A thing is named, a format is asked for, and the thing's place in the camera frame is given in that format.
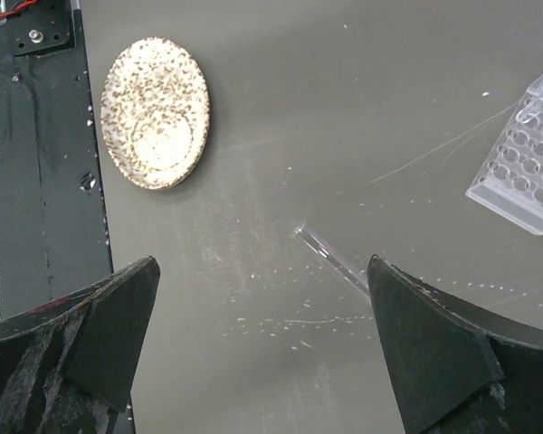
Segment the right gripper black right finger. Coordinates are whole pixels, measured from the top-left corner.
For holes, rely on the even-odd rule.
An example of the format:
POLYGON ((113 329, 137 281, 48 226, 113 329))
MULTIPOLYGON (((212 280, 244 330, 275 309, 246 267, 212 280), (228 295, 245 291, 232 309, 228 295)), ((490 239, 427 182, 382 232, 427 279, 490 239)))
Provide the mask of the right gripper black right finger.
POLYGON ((407 433, 543 433, 543 330, 373 256, 367 284, 407 433))

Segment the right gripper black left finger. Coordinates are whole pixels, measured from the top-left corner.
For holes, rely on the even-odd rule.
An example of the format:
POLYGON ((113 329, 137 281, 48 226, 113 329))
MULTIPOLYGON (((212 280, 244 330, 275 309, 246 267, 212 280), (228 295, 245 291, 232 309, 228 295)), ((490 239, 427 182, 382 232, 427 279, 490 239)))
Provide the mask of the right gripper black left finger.
POLYGON ((151 256, 0 321, 0 433, 111 433, 125 412, 160 267, 151 256))

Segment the short clear glass tube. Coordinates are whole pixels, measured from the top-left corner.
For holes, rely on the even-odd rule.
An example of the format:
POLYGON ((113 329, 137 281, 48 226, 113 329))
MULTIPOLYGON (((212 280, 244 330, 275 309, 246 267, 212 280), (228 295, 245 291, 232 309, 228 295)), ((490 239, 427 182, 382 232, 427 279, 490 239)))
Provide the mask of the short clear glass tube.
POLYGON ((297 226, 291 237, 315 254, 323 267, 330 269, 362 304, 371 306, 366 273, 358 266, 346 259, 306 222, 297 226))

